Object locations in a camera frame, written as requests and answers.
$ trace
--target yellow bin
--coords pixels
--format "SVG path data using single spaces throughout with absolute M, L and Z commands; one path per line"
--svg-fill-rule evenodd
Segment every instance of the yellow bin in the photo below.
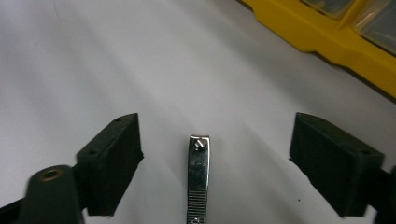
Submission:
M 386 14 L 389 4 L 396 0 L 243 0 L 262 24 L 304 52 L 317 52 L 330 62 L 350 68 L 382 91 L 396 98 L 396 30 L 394 8 Z M 378 21 L 377 30 L 361 27 Z

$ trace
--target yellow plastic container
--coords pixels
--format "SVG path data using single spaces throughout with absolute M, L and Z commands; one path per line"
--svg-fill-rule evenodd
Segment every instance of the yellow plastic container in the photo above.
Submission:
M 315 51 L 348 67 L 396 98 L 396 57 L 355 29 L 356 20 L 371 1 L 352 0 L 341 16 L 320 11 L 309 4 L 312 0 L 243 1 L 252 7 L 259 22 L 298 50 Z

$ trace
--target black plastic part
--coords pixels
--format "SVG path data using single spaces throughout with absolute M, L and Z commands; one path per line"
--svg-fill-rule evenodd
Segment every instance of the black plastic part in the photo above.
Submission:
M 137 114 L 114 119 L 77 154 L 80 198 L 90 216 L 113 216 L 143 160 Z
M 396 167 L 391 174 L 382 171 L 373 182 L 374 193 L 370 194 L 369 203 L 377 211 L 375 224 L 396 223 Z
M 290 160 L 340 217 L 361 217 L 384 155 L 324 119 L 297 113 Z
M 18 223 L 84 223 L 73 170 L 69 166 L 52 166 L 30 178 Z
M 2 224 L 16 223 L 21 211 L 22 202 L 23 199 L 20 199 L 14 203 L 8 204 L 0 208 L 0 223 Z

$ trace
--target nail clipper file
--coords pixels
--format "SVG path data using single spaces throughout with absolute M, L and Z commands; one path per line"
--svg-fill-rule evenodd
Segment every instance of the nail clipper file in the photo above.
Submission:
M 205 224 L 209 161 L 209 136 L 192 135 L 189 144 L 187 224 Z

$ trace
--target white surface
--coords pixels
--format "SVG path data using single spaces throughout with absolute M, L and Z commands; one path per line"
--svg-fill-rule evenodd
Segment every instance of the white surface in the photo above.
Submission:
M 0 46 L 0 206 L 134 112 L 146 158 L 116 215 L 87 223 L 185 223 L 193 133 L 212 142 L 207 223 L 372 223 L 338 217 L 288 161 L 295 112 L 396 163 L 396 105 L 233 0 L 0 1 Z

